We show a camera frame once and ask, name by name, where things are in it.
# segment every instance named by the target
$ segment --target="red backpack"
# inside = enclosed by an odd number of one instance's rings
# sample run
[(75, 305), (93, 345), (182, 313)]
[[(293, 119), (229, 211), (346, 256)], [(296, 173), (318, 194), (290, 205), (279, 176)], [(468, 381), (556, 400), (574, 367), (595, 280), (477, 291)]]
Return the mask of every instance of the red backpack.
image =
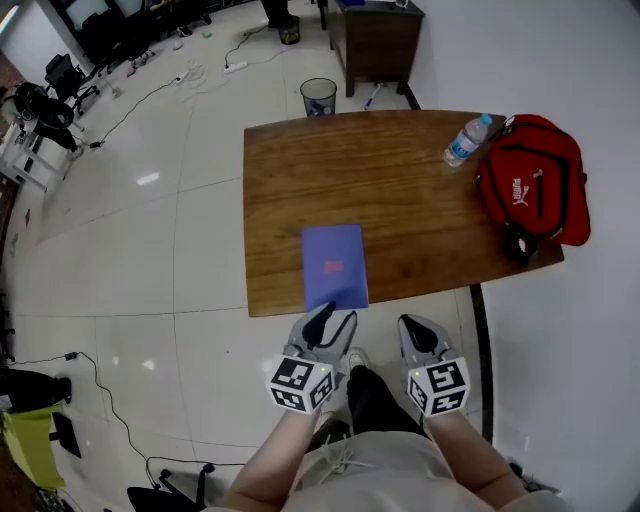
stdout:
[(573, 138), (544, 117), (517, 115), (493, 136), (480, 162), (477, 184), (490, 216), (516, 239), (508, 247), (535, 252), (536, 237), (582, 245), (591, 234), (586, 174)]

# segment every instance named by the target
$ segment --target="purple book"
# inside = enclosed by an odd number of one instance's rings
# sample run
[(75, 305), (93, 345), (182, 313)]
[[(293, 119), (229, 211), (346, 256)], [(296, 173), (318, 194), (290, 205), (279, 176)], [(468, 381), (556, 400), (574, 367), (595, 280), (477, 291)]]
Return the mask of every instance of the purple book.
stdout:
[(336, 309), (369, 306), (362, 229), (358, 224), (302, 231), (304, 306), (335, 301)]

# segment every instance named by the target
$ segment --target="white tile floor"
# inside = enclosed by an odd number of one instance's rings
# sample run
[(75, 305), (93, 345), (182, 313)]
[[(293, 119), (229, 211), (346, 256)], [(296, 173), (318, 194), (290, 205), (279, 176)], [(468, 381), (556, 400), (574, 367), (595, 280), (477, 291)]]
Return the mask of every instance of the white tile floor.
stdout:
[[(17, 359), (79, 350), (96, 358), (100, 381), (113, 391), (116, 410), (147, 456), (245, 462), (281, 414), (265, 394), (263, 365), (281, 351), (298, 315), (247, 315), (243, 129), (303, 117), (298, 89), (311, 77), (336, 81), (338, 112), (362, 110), (373, 90), (373, 84), (359, 84), (353, 98), (344, 97), (341, 70), (320, 30), (316, 6), (302, 0), (289, 5), (303, 16), (302, 42), (285, 48), (275, 33), (263, 31), (230, 58), (255, 64), (229, 77), (221, 75), (224, 53), (243, 32), (264, 23), (258, 2), (216, 13), (213, 25), (197, 28), (178, 51), (171, 49), (173, 41), (164, 41), (158, 55), (129, 79), (127, 65), (117, 68), (109, 80), (124, 94), (112, 100), (100, 82), (103, 94), (82, 120), (86, 139), (100, 139), (147, 92), (184, 70), (204, 74), (151, 96), (104, 147), (87, 150), (64, 182), (51, 183), (46, 195), (23, 187), (14, 209), (3, 276)], [(213, 37), (202, 38), (204, 30)], [(408, 104), (392, 84), (376, 96), (373, 108)], [(62, 158), (55, 145), (43, 147), (47, 158)], [(396, 340), (401, 313), (439, 322), (468, 357), (476, 384), (468, 412), (478, 424), (478, 355), (468, 291), (359, 312), (354, 343), (367, 350), (417, 416), (402, 392)], [(108, 396), (93, 384), (91, 363), (80, 358), (33, 366), (73, 382), (67, 411), (83, 458), (54, 447), (67, 491), (84, 510), (131, 510), (126, 488), (146, 484), (144, 464), (129, 447)], [(331, 403), (338, 402), (339, 394)], [(197, 471), (196, 464), (151, 463), (155, 475), (163, 467)], [(219, 496), (237, 470), (219, 468), (208, 495)], [(193, 485), (193, 478), (183, 483)]]

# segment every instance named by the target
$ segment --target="water bottle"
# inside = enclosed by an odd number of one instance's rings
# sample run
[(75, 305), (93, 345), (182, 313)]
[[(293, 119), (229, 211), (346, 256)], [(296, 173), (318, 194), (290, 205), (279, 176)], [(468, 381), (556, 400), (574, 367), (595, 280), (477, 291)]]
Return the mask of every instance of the water bottle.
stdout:
[(489, 114), (482, 114), (477, 119), (469, 121), (460, 130), (458, 136), (444, 151), (444, 161), (451, 167), (458, 167), (473, 153), (482, 141), (487, 138), (492, 120)]

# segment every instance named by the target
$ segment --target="white shirt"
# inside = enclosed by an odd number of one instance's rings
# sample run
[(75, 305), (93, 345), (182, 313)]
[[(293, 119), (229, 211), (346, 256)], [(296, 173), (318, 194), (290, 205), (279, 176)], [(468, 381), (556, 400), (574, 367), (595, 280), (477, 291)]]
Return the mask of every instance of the white shirt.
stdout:
[[(293, 489), (283, 512), (493, 511), (456, 483), (433, 442), (408, 432), (367, 432), (309, 453)], [(501, 510), (570, 509), (552, 493), (539, 491), (518, 498)]]

